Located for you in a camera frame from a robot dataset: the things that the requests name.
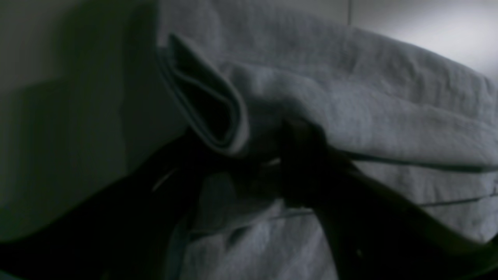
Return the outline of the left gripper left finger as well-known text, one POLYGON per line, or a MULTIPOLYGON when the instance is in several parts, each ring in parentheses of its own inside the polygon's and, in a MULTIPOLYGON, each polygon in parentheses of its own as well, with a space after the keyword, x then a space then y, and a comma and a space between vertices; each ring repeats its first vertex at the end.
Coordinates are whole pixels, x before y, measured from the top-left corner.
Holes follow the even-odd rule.
POLYGON ((35 233, 1 243, 1 270, 25 280, 163 280, 176 225, 204 178, 242 160, 207 148, 188 129, 130 175, 35 233))

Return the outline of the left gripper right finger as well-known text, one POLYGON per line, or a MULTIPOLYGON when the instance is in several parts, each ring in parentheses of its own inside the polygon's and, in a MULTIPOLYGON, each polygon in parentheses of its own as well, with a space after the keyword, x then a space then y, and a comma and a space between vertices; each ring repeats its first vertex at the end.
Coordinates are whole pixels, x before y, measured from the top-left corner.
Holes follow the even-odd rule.
POLYGON ((362 173, 315 125, 285 119, 280 158, 282 195, 313 210, 340 280, 497 279, 497 238, 457 234, 362 173))

